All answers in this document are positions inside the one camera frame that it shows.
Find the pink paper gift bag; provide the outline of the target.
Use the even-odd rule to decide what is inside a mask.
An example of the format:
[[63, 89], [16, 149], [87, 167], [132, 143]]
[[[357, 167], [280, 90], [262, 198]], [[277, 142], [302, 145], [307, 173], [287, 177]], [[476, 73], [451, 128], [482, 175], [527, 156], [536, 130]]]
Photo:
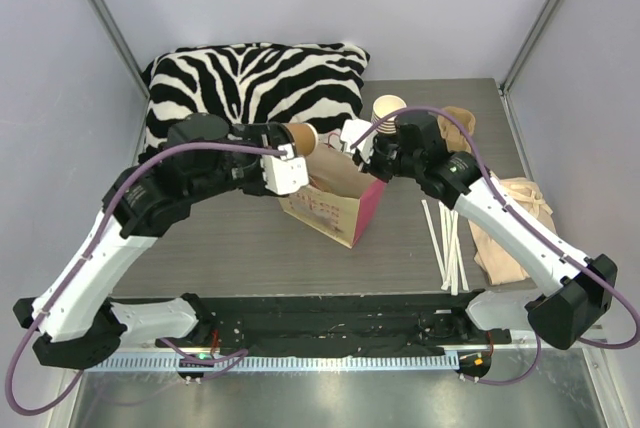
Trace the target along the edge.
[[352, 248], [374, 218], [386, 184], [362, 173], [351, 158], [326, 143], [306, 158], [309, 184], [279, 200], [282, 210]]

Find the brown paper coffee cup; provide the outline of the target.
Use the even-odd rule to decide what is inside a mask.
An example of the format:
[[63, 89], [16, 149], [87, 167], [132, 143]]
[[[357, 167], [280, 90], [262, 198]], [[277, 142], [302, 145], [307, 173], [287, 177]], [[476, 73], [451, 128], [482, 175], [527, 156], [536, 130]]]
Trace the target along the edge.
[[309, 123], [286, 123], [284, 128], [290, 135], [296, 156], [307, 157], [314, 152], [319, 140], [318, 133], [313, 125]]

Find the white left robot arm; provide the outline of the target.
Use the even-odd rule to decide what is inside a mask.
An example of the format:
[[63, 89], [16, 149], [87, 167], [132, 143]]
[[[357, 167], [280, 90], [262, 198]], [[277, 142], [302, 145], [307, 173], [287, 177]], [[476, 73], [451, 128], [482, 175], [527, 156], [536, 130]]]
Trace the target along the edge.
[[43, 366], [86, 370], [119, 348], [180, 339], [200, 347], [211, 341], [215, 318], [200, 298], [185, 293], [165, 302], [126, 305], [110, 294], [128, 268], [194, 204], [242, 190], [284, 196], [307, 181], [305, 158], [315, 148], [313, 128], [235, 124], [193, 114], [170, 127], [160, 151], [120, 174], [82, 247], [54, 284], [37, 298], [22, 298], [14, 313], [38, 331], [33, 351]]

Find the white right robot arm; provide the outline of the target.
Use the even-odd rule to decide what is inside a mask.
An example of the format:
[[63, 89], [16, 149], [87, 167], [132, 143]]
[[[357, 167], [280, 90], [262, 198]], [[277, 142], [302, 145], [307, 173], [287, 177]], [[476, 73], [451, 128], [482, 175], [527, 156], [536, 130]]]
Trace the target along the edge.
[[387, 182], [414, 180], [429, 197], [479, 227], [530, 276], [530, 291], [484, 291], [451, 319], [457, 339], [472, 343], [492, 329], [532, 329], [554, 348], [570, 348], [610, 307], [603, 282], [617, 267], [605, 255], [590, 259], [555, 237], [504, 193], [483, 164], [467, 152], [451, 152], [437, 120], [425, 111], [402, 110], [389, 133], [364, 120], [345, 122], [340, 136], [354, 162]]

